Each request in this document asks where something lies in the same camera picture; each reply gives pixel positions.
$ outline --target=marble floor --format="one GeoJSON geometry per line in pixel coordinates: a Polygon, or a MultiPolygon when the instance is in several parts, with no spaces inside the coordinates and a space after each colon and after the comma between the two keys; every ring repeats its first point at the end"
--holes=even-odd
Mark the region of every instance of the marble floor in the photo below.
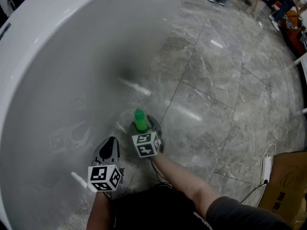
{"type": "MultiPolygon", "coordinates": [[[[139,83],[150,95],[137,93],[113,132],[125,167],[118,196],[157,183],[125,134],[136,107],[161,123],[168,157],[237,200],[260,183],[269,144],[277,153],[304,147],[297,67],[269,8],[261,1],[252,12],[254,1],[179,0],[172,33],[139,83]]],[[[262,190],[245,203],[256,205],[262,190]]]]}

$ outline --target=white cable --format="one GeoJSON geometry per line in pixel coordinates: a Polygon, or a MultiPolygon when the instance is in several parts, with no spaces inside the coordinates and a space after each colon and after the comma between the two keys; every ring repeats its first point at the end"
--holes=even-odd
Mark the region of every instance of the white cable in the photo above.
{"type": "MultiPolygon", "coordinates": [[[[268,154],[267,151],[268,151],[268,149],[269,149],[271,146],[274,146],[274,155],[273,155],[273,157],[272,157],[270,173],[271,173],[271,171],[272,171],[273,160],[274,160],[274,156],[275,156],[275,154],[276,154],[276,145],[275,145],[274,143],[270,144],[270,145],[266,148],[266,150],[264,151],[264,153],[263,153],[263,155],[262,155],[262,158],[261,158],[261,161],[260,161],[260,184],[261,184],[261,175],[262,175],[262,164],[263,164],[263,159],[264,159],[264,156],[268,154]]],[[[258,204],[259,204],[259,202],[260,202],[260,200],[261,200],[261,198],[262,198],[262,196],[263,196],[264,190],[262,191],[262,194],[261,194],[261,196],[260,196],[260,198],[259,198],[259,200],[258,200],[257,207],[258,207],[258,204]]]]}

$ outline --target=green bottle cap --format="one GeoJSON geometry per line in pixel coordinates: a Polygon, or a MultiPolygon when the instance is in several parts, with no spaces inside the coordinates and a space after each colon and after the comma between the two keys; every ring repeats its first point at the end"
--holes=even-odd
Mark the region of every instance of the green bottle cap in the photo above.
{"type": "Polygon", "coordinates": [[[144,120],[145,114],[143,110],[141,110],[140,108],[137,108],[136,111],[134,112],[134,118],[135,120],[138,120],[138,121],[144,120]]]}

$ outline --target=power adapter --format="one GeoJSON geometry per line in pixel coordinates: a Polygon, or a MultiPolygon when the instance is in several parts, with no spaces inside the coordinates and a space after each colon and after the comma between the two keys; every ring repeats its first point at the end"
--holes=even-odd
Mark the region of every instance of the power adapter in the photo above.
{"type": "Polygon", "coordinates": [[[269,182],[271,168],[272,168],[272,157],[270,156],[269,153],[267,153],[262,160],[261,184],[266,184],[269,182]]]}

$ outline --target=forearm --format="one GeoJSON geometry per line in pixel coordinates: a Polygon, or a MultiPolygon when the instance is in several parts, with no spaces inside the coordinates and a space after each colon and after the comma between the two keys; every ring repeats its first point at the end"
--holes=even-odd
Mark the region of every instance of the forearm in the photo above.
{"type": "Polygon", "coordinates": [[[86,230],[111,229],[111,204],[104,193],[97,192],[86,230]]]}
{"type": "Polygon", "coordinates": [[[169,160],[162,153],[158,153],[153,162],[175,189],[183,192],[194,202],[197,212],[203,218],[210,204],[222,196],[203,179],[169,160]]]}

